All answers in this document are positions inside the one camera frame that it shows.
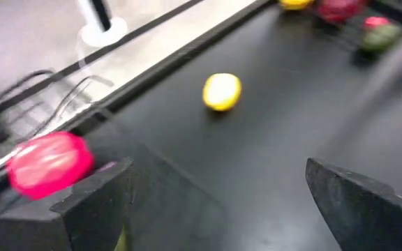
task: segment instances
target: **gray floor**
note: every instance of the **gray floor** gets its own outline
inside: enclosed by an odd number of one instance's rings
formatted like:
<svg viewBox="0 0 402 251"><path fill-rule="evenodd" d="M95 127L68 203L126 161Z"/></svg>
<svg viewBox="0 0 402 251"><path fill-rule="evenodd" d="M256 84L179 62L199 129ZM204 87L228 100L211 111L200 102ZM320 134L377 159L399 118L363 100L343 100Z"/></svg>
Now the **gray floor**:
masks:
<svg viewBox="0 0 402 251"><path fill-rule="evenodd" d="M186 1L107 0L113 15L124 18L130 31ZM85 89L93 100L100 100L252 2L254 0L204 0L92 63L90 69L73 73L67 80L76 83L88 75L88 70L110 80L114 87L92 84ZM77 37L83 25L75 1L0 0L0 91L34 70L61 70L76 62L76 45L82 45L85 55L92 53L95 49L83 45ZM56 86L39 95L51 106L56 106L63 98L64 90ZM21 108L27 109L34 103L34 99L26 100ZM19 113L20 110L10 110L3 119L11 121ZM31 115L36 120L47 117L40 109L32 111ZM46 132L73 115L65 114ZM10 127L12 132L20 135L31 129L26 121ZM2 146L0 155L10 149L12 146ZM0 159L0 166L7 159L8 155Z"/></svg>

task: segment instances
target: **yellow ball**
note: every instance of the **yellow ball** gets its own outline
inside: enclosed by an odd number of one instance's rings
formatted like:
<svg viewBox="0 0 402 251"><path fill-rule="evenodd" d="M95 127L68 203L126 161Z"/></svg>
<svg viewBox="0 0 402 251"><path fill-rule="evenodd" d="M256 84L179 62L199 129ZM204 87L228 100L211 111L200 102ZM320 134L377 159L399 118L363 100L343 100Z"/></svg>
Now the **yellow ball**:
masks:
<svg viewBox="0 0 402 251"><path fill-rule="evenodd" d="M280 4L286 10L303 10L313 0L280 0Z"/></svg>
<svg viewBox="0 0 402 251"><path fill-rule="evenodd" d="M210 76L202 90L202 99L212 110L223 112L237 104L241 94L241 82L229 73L217 73Z"/></svg>

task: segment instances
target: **white base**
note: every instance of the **white base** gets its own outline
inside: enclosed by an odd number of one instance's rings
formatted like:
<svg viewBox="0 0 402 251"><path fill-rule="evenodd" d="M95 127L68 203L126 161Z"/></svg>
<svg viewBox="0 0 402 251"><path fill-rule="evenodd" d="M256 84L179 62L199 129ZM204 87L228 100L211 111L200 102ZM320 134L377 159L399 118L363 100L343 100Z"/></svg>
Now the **white base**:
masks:
<svg viewBox="0 0 402 251"><path fill-rule="evenodd" d="M120 17L111 19L111 28L102 32L99 27L86 25L82 28L82 39L87 45L92 47L104 47L119 41L128 33L125 20Z"/></svg>

